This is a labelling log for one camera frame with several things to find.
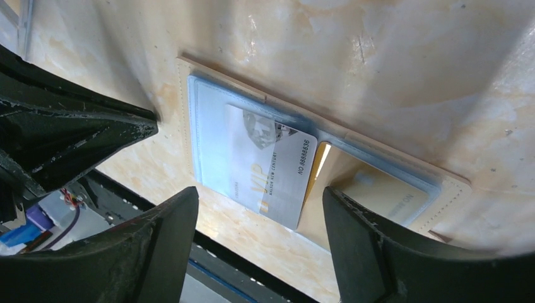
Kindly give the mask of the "clear plastic card box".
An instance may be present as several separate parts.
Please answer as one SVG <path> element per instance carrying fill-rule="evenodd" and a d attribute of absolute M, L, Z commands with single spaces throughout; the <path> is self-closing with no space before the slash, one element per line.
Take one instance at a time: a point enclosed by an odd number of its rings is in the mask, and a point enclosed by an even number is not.
<path fill-rule="evenodd" d="M 28 58 L 32 13 L 32 0 L 1 0 L 1 45 L 25 61 Z"/>

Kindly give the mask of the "white grey credit card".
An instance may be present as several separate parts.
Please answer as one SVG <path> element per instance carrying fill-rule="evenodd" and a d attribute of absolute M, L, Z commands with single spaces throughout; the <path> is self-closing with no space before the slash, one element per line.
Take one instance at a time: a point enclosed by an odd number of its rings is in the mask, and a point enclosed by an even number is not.
<path fill-rule="evenodd" d="M 227 105 L 227 195 L 289 229 L 300 219 L 318 141 L 315 136 Z"/>

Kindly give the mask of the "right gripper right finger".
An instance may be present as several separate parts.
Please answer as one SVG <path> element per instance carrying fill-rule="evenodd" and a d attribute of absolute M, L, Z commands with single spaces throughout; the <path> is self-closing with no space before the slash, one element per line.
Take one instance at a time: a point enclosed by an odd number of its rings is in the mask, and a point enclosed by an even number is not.
<path fill-rule="evenodd" d="M 533 302 L 534 254 L 499 256 L 427 238 L 358 204 L 322 195 L 342 302 Z"/>

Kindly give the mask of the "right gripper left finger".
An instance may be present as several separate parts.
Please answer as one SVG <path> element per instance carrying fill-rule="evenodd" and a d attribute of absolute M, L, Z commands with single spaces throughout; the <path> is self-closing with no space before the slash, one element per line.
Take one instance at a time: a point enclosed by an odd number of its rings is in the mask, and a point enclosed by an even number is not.
<path fill-rule="evenodd" d="M 199 195 L 164 203 L 59 250 L 1 258 L 2 302 L 178 302 Z"/>

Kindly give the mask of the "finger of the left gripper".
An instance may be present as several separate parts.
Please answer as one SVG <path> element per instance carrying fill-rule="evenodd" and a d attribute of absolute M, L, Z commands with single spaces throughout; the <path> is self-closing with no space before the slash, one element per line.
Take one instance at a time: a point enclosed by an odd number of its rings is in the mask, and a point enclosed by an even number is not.
<path fill-rule="evenodd" d="M 1 185 L 41 197 L 158 132 L 154 112 L 1 49 Z"/>

